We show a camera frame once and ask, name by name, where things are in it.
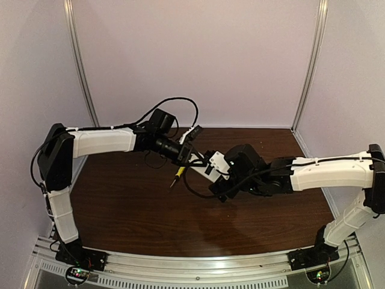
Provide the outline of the white remote control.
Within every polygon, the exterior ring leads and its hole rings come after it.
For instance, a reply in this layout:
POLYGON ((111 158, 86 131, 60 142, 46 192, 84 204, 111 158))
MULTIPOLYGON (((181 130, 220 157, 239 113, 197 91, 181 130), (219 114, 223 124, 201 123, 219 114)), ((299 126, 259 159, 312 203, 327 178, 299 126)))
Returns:
POLYGON ((199 175, 206 178, 207 180, 214 183, 219 177, 220 174, 214 169, 213 166, 209 163, 206 167, 191 167, 199 175))

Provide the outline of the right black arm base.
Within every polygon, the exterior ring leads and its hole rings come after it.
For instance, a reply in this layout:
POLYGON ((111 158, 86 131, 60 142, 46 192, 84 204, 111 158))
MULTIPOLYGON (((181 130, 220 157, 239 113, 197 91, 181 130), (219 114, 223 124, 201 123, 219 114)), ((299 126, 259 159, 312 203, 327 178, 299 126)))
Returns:
POLYGON ((338 247, 325 244, 325 228, 324 225, 318 230, 314 246, 293 250, 287 254, 291 270, 306 269, 339 259, 338 247))

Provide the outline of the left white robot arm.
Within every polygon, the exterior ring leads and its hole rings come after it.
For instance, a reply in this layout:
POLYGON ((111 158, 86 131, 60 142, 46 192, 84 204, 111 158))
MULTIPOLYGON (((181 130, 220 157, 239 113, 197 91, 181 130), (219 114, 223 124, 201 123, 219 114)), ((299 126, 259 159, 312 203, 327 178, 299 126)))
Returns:
POLYGON ((197 155, 192 142, 203 129, 193 125, 179 140, 173 140, 168 133, 174 122, 174 115, 157 108, 144 122, 98 128, 52 125, 37 154, 42 179, 39 187, 47 203, 48 216, 64 244, 79 240, 70 200, 73 162, 90 155, 150 151, 179 167, 189 166, 191 158, 197 155))

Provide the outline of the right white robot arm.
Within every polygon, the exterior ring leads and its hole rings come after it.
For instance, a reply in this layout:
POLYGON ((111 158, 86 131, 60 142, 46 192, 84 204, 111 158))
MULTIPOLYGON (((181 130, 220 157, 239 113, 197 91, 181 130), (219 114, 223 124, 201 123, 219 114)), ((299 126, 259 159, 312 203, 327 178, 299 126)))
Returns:
POLYGON ((214 196, 226 200, 239 191, 257 196, 323 187, 358 187, 361 192, 342 215, 320 230, 317 247, 338 247, 368 218, 384 214, 384 155, 377 144, 367 151, 330 158, 283 157, 266 163, 249 144, 214 152, 203 176, 214 196))

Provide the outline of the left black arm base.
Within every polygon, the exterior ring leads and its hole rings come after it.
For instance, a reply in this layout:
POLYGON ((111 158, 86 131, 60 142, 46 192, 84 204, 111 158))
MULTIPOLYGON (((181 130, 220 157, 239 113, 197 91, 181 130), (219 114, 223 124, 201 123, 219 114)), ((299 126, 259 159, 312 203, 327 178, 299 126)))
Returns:
POLYGON ((104 271, 107 259, 106 252, 85 248, 80 238, 70 243, 64 243, 60 237, 58 240, 60 245, 55 256, 57 261, 86 270, 104 271))

